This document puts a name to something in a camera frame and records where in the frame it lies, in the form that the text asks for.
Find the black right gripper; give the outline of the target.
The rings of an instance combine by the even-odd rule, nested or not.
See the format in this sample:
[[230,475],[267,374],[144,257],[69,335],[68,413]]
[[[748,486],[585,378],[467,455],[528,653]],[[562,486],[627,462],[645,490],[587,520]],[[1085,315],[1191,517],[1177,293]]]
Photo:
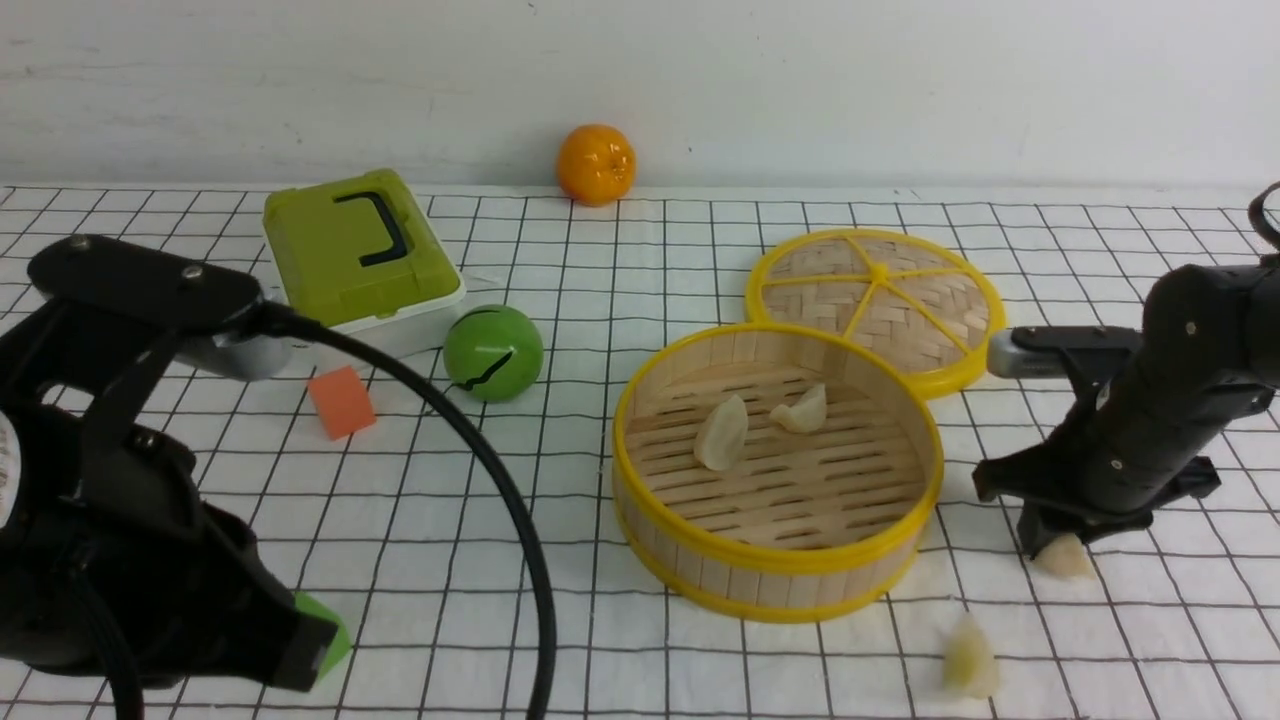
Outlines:
[[1203,448],[1276,392],[1272,348],[1254,357],[1114,325],[1042,325],[1030,340],[1060,356],[1074,402],[1041,443],[973,473],[980,501],[1021,501],[1018,541],[1030,557],[1065,534],[1088,544],[1144,530],[1156,510],[1215,492],[1221,482]]

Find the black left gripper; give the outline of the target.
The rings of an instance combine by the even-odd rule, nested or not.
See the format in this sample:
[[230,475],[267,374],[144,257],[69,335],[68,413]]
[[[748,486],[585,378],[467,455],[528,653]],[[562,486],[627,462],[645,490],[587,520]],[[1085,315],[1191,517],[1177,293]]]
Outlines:
[[233,676],[314,687],[335,628],[301,612],[238,516],[202,501],[193,454],[134,425],[84,447],[81,418],[50,405],[8,414],[20,466],[3,524],[3,657],[41,673],[101,676],[83,577],[147,688]]

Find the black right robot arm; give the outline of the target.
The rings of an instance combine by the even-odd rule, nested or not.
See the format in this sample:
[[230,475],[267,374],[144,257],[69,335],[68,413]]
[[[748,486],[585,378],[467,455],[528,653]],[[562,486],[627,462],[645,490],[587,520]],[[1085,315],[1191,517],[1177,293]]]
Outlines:
[[1156,510],[1213,493],[1204,447],[1266,411],[1279,386],[1279,269],[1185,265],[1151,288],[1138,331],[1020,325],[987,348],[1005,379],[1065,378],[1075,400],[1048,437],[973,471],[978,498],[1019,498],[1030,559],[1061,537],[1083,544],[1151,527]]

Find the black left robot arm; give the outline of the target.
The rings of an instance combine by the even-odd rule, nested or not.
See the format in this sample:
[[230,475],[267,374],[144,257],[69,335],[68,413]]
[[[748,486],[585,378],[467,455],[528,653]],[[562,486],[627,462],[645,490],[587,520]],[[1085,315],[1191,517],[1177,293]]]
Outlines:
[[136,671],[145,688],[236,676],[310,691],[338,637],[204,501],[195,454],[140,414],[173,363],[275,375],[291,345],[244,272],[77,234],[27,266],[44,304],[3,334],[3,657]]

